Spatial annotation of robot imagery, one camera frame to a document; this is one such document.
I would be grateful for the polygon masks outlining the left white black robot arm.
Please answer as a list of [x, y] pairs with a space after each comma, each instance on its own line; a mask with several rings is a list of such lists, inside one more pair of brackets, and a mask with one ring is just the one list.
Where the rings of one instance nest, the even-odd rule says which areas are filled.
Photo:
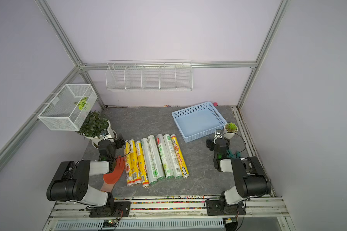
[[[124, 168], [124, 157], [116, 156], [116, 150], [126, 146], [126, 140], [101, 140], [98, 143], [99, 160], [62, 162], [52, 178], [46, 197], [49, 201], [73, 201], [95, 208], [115, 209], [112, 190]], [[89, 185], [91, 176], [103, 176], [102, 188]]]

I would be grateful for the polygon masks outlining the yellow plastic wrap roll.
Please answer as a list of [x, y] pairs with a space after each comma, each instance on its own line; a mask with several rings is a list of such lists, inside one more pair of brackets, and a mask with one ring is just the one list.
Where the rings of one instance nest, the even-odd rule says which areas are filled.
[[189, 174], [187, 165], [185, 163], [183, 154], [181, 152], [181, 148], [180, 148], [180, 145], [178, 143], [178, 139], [177, 139], [175, 134], [172, 134], [170, 137], [171, 137], [171, 140], [172, 140], [172, 143], [173, 143], [173, 147], [174, 147], [174, 150], [175, 150], [175, 153], [176, 153], [176, 157], [177, 157], [178, 162], [179, 162], [179, 166], [181, 168], [181, 172], [182, 172], [183, 178], [187, 179], [187, 178], [190, 177], [190, 174]]

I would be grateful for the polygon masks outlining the light blue plastic basket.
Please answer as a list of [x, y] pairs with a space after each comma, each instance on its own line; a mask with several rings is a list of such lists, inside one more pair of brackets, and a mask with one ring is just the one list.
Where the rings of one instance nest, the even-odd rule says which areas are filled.
[[186, 143], [214, 134], [227, 123], [211, 102], [174, 111], [172, 116]]

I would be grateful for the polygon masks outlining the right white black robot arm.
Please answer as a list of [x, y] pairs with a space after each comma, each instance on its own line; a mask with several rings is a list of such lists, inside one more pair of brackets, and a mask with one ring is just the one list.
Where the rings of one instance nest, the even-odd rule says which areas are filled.
[[215, 169], [233, 175], [234, 186], [220, 196], [222, 207], [271, 193], [271, 183], [257, 157], [229, 157], [229, 142], [223, 138], [208, 139], [206, 147], [214, 152]]

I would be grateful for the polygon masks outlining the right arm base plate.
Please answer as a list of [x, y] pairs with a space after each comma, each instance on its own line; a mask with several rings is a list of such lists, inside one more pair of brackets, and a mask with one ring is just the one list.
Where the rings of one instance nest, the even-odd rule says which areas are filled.
[[243, 202], [235, 205], [228, 205], [222, 200], [204, 201], [204, 207], [208, 216], [239, 216], [245, 215], [245, 205]]

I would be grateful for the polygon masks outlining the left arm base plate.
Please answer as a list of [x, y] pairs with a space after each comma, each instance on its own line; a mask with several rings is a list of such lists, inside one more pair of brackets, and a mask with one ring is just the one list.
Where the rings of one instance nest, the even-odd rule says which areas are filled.
[[130, 201], [115, 201], [113, 206], [92, 207], [90, 218], [124, 218], [128, 217], [131, 211]]

